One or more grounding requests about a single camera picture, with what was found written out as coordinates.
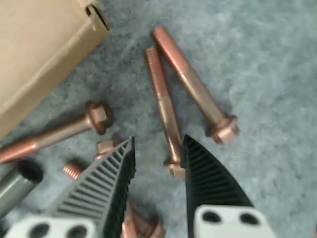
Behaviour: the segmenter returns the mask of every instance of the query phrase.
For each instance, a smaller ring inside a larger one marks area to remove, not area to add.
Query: gray cylinder
[[[41,167],[30,160],[17,162],[0,180],[0,218],[18,205],[43,179]]]

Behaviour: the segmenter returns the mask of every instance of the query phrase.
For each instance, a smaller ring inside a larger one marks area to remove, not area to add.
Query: copper-colored bolt
[[[100,159],[104,154],[106,154],[106,153],[110,152],[111,150],[113,150],[114,147],[116,147],[120,143],[121,143],[121,140],[117,139],[117,138],[98,142],[96,144],[97,154],[94,156],[94,159],[95,160]]]
[[[153,216],[150,220],[146,220],[136,209],[133,209],[133,218],[138,233],[142,238],[163,238],[166,231],[158,216]]]
[[[72,179],[77,179],[77,177],[84,171],[84,168],[77,161],[73,160],[64,165],[63,171]]]
[[[126,211],[124,214],[124,221],[122,222],[122,233],[121,238],[138,238],[135,223],[134,223],[134,213],[130,201],[127,200]]]
[[[207,136],[212,137],[217,143],[228,142],[239,133],[236,124],[237,117],[229,116],[226,118],[224,116],[195,70],[186,60],[181,49],[163,26],[155,27],[152,35],[165,56],[170,60],[187,91],[211,124],[207,130]]]
[[[145,50],[145,58],[157,98],[167,145],[170,150],[170,158],[164,162],[164,165],[169,168],[172,175],[183,178],[185,170],[180,167],[182,136],[178,128],[175,109],[167,89],[157,48],[147,48]]]
[[[16,142],[0,151],[0,162],[7,162],[31,154],[42,148],[77,135],[89,129],[94,129],[99,135],[113,124],[113,115],[109,106],[86,104],[87,112],[81,119],[60,126],[39,136],[29,137]]]

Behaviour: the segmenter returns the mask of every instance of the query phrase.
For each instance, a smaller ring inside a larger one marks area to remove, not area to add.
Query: bolt thread
[[[154,92],[156,96],[160,98],[168,94],[168,89],[157,48],[154,46],[147,48],[145,50],[145,58],[153,82]]]
[[[70,176],[72,179],[77,179],[83,170],[84,169],[76,161],[70,161],[66,163],[63,168],[64,173]]]
[[[163,26],[155,27],[152,35],[178,73],[181,73],[189,66],[181,49]]]

